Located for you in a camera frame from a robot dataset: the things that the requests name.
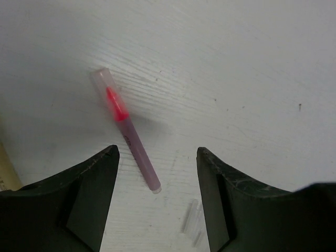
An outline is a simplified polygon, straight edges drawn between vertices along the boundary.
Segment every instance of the pink pen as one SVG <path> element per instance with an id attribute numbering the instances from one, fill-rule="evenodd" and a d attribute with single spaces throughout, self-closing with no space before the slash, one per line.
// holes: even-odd
<path id="1" fill-rule="evenodd" d="M 159 193 L 161 191 L 161 183 L 134 128 L 125 103 L 117 93 L 110 70 L 104 68 L 93 72 L 92 76 L 108 108 L 112 111 L 113 118 L 130 148 L 149 189 L 155 194 Z"/>

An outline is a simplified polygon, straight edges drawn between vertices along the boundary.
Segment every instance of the black plastic part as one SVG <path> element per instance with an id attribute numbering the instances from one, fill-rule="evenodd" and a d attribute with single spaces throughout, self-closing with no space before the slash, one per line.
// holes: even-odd
<path id="1" fill-rule="evenodd" d="M 112 145 L 19 191 L 0 192 L 0 251 L 98 252 L 118 163 Z"/>
<path id="2" fill-rule="evenodd" d="M 336 183 L 287 192 L 206 148 L 198 149 L 197 171 L 211 252 L 336 251 Z"/>

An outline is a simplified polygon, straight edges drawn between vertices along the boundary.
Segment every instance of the white surface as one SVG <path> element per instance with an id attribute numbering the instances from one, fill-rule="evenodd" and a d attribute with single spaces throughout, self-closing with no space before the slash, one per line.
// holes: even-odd
<path id="1" fill-rule="evenodd" d="M 193 251 L 180 230 L 199 146 L 287 190 L 336 180 L 335 1 L 0 5 L 3 141 L 23 183 L 119 147 L 101 251 Z M 158 195 L 90 83 L 100 67 L 136 115 Z"/>

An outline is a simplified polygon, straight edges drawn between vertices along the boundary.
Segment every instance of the beige cylindrical object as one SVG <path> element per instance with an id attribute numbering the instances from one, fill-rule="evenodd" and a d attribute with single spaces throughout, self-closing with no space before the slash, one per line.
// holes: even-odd
<path id="1" fill-rule="evenodd" d="M 16 191 L 22 187 L 14 167 L 7 155 L 5 147 L 0 141 L 0 188 L 4 190 Z"/>

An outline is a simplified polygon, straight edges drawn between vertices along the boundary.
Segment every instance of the pen cap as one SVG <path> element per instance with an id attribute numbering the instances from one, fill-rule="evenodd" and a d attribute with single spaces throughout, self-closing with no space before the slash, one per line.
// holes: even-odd
<path id="1" fill-rule="evenodd" d="M 112 74 L 108 68 L 103 68 L 91 73 L 103 101 L 112 111 L 116 121 L 122 121 L 129 116 L 129 112 L 117 92 Z"/>

